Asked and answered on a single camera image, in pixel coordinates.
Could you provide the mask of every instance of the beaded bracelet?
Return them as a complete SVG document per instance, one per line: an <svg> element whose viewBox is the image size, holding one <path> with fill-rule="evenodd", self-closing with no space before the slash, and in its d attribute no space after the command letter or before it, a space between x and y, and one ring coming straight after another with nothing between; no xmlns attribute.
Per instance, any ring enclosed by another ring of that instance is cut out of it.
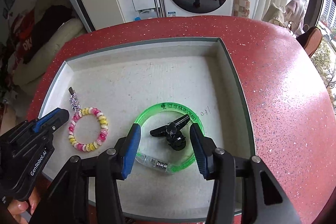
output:
<svg viewBox="0 0 336 224"><path fill-rule="evenodd" d="M106 136L108 135L108 122L104 114L97 108L95 107L90 107L90 108L80 108L80 105L78 104L78 99L76 96L75 91L70 87L69 92L71 94L70 101L71 101L71 106L74 109L74 116L71 119L70 126L69 126L69 141L70 143L79 151L84 151L84 152L90 152L94 151L95 149L98 149L100 145L106 140ZM93 142L89 144L82 144L77 142L77 140L74 137L74 130L75 130L75 125L85 115L95 115L100 123L100 133L98 138Z"/></svg>

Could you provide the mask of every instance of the human hand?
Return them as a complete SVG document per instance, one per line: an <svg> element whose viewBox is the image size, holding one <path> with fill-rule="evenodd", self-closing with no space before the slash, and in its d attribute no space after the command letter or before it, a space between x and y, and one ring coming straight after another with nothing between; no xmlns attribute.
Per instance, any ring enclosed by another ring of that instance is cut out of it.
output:
<svg viewBox="0 0 336 224"><path fill-rule="evenodd" d="M40 196L37 193L36 188L33 189L30 197L28 198L29 204L30 204L30 213L33 214L38 203L40 202ZM26 201L20 202L17 200L12 200L12 202L8 206L8 210L13 216L13 218L19 223L19 224L28 224L27 221L20 215L24 211L28 209L29 205Z"/></svg>

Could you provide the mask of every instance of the blue gripper pad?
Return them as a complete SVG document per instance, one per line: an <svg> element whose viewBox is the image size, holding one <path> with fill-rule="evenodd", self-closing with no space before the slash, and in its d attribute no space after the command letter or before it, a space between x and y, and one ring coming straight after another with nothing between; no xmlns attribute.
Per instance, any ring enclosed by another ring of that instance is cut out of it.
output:
<svg viewBox="0 0 336 224"><path fill-rule="evenodd" d="M207 155L201 145L200 138L203 138L202 131L197 123L190 126L190 141L193 146L199 172L206 179L209 176Z"/></svg>
<svg viewBox="0 0 336 224"><path fill-rule="evenodd" d="M123 157L123 168L121 175L124 179L131 173L134 164L135 156L140 143L141 127L139 124L134 123L127 135L127 138L123 144L126 145L125 154Z"/></svg>

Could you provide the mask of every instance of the tree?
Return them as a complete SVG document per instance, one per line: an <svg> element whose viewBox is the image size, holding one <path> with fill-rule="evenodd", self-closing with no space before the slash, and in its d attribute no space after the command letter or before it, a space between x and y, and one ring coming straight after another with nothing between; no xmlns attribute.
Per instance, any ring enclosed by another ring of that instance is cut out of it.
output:
<svg viewBox="0 0 336 224"><path fill-rule="evenodd" d="M332 39L336 39L336 28L331 28L330 36Z"/></svg>
<svg viewBox="0 0 336 224"><path fill-rule="evenodd" d="M326 21L327 20L327 18L326 18L326 16L325 15L321 15L320 16L320 19L319 19L319 21Z"/></svg>
<svg viewBox="0 0 336 224"><path fill-rule="evenodd" d="M328 91L330 101L333 103L335 98L331 93L331 89L336 85L336 63L334 64L333 69L331 69L330 49L324 38L322 38L320 46L310 59L321 76L325 88Z"/></svg>

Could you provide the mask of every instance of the brown chair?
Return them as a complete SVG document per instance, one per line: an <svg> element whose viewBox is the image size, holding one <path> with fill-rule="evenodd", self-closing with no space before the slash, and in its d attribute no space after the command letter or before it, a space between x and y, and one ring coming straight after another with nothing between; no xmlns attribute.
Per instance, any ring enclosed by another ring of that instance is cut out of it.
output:
<svg viewBox="0 0 336 224"><path fill-rule="evenodd" d="M299 35L296 40L304 48L309 57L312 57L322 41L321 30L313 26L304 34Z"/></svg>

